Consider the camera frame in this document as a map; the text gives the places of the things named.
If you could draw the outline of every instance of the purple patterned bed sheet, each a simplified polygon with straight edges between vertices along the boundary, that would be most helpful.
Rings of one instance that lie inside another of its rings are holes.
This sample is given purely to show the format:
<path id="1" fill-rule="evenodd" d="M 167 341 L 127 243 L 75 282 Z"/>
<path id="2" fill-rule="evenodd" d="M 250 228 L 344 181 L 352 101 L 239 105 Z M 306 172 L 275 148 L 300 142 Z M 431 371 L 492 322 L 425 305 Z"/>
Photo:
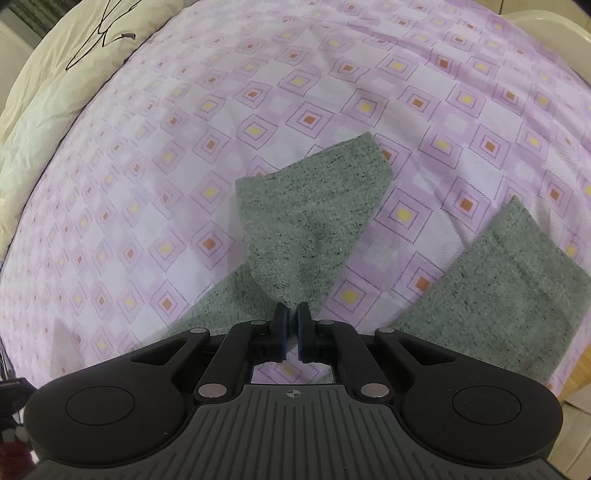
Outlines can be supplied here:
<path id="1" fill-rule="evenodd" d="M 390 322 L 512 196 L 589 272 L 590 119 L 552 51 L 471 1 L 201 0 L 61 143 L 2 270 L 0 335 L 36 386 L 159 339 L 244 261 L 234 181 L 366 131 L 395 179 L 320 317 Z M 325 371 L 290 353 L 255 380 Z"/>

